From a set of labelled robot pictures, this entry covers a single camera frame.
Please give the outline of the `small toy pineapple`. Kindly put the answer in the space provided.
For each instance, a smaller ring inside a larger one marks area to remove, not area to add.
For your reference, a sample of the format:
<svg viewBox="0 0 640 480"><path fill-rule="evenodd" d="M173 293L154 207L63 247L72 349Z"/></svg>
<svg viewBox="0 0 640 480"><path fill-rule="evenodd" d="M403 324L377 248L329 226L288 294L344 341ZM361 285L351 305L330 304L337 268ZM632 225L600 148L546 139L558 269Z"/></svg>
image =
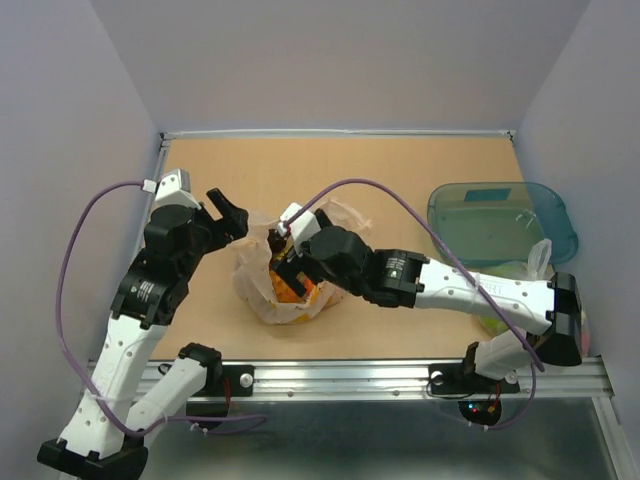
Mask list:
<svg viewBox="0 0 640 480"><path fill-rule="evenodd" d="M274 257L269 264L269 277L272 282L273 290L276 296L276 299L280 303L290 303L290 304L302 304L308 301L311 297L317 294L320 288L320 284L315 288L310 290L307 295L296 295L285 283L281 280L276 273L272 270L272 262L280 259L286 259L287 261L291 261L293 259L299 259L294 256L292 259L289 259L286 256L277 256Z"/></svg>

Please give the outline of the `orange printed plastic bag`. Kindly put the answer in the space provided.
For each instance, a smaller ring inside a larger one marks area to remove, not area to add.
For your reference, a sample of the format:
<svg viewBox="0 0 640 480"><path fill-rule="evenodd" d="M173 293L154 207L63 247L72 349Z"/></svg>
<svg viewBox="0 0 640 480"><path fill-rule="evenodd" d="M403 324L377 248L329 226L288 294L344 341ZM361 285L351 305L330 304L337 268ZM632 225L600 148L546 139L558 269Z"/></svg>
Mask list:
<svg viewBox="0 0 640 480"><path fill-rule="evenodd" d="M304 323L341 302L346 292L322 282L317 294L305 303L278 302L269 277L269 264L277 256L271 254L267 243L268 231L275 226L274 217L258 211L249 214L248 235L232 246L236 254L233 288L266 324Z"/></svg>

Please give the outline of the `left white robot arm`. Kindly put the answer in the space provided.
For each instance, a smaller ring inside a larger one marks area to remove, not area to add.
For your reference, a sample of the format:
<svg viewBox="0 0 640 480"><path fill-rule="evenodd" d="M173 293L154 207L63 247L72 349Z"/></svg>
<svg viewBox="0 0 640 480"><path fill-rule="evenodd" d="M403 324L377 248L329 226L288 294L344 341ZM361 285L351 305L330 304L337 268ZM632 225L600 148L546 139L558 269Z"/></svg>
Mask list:
<svg viewBox="0 0 640 480"><path fill-rule="evenodd" d="M182 187L159 186L157 208L144 229L110 307L107 333L93 372L75 365L85 391L63 431L44 442L37 460L78 479L137 479L163 427L195 393L231 395L222 355L198 343L183 347L163 378L142 398L136 392L202 258L248 232L248 213L217 188L207 196L221 217Z"/></svg>

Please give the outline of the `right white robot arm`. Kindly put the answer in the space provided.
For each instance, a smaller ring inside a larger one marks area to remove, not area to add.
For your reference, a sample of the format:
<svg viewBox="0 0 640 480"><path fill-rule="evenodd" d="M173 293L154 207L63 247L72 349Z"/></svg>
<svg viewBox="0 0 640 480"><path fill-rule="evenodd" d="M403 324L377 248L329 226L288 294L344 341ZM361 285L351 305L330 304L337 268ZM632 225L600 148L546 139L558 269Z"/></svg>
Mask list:
<svg viewBox="0 0 640 480"><path fill-rule="evenodd" d="M373 250L339 226L305 240L278 227L268 242L281 255L272 269L297 294L305 281L328 282L383 308L443 309L502 320L506 332L471 343L460 363L442 371L440 385L451 393L491 388L536 362L582 362L582 307L570 274L525 281L464 273L416 252Z"/></svg>

